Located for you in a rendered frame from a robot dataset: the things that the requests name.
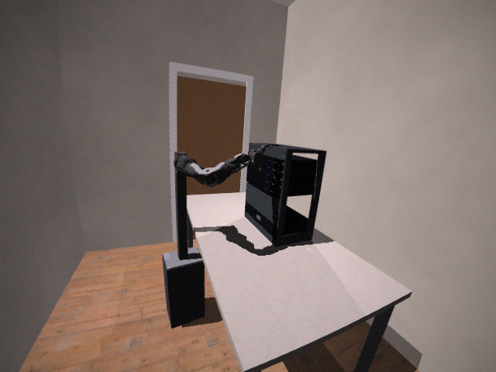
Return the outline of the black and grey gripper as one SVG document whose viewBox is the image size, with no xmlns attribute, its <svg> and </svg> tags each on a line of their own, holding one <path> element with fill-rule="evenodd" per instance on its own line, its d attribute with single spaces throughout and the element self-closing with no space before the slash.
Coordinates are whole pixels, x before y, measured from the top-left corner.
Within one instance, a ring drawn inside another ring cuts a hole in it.
<svg viewBox="0 0 496 372">
<path fill-rule="evenodd" d="M 258 150 L 251 150 L 249 156 L 251 157 L 251 162 L 249 166 L 254 167 L 262 174 L 269 174 L 269 172 L 264 171 L 262 166 L 263 161 L 263 153 L 265 152 L 266 147 L 272 147 L 271 145 L 264 144 Z M 269 174 L 270 175 L 270 174 Z"/>
</svg>

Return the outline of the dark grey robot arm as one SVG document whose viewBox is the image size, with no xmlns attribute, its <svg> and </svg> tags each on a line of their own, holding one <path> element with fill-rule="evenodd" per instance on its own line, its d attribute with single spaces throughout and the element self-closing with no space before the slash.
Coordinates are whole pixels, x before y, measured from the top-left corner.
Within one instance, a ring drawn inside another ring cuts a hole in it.
<svg viewBox="0 0 496 372">
<path fill-rule="evenodd" d="M 199 183 L 205 184 L 207 187 L 214 187 L 217 184 L 221 184 L 230 176 L 230 174 L 240 171 L 251 162 L 251 157 L 249 155 L 240 153 L 229 158 L 224 163 L 221 162 L 215 167 L 204 169 L 202 166 L 198 165 L 194 159 L 181 155 L 187 156 L 187 153 L 177 153 L 177 157 L 174 159 L 174 166 L 177 167 L 177 172 L 188 177 L 193 177 Z M 240 164 L 243 164 L 244 166 L 241 167 Z"/>
</svg>

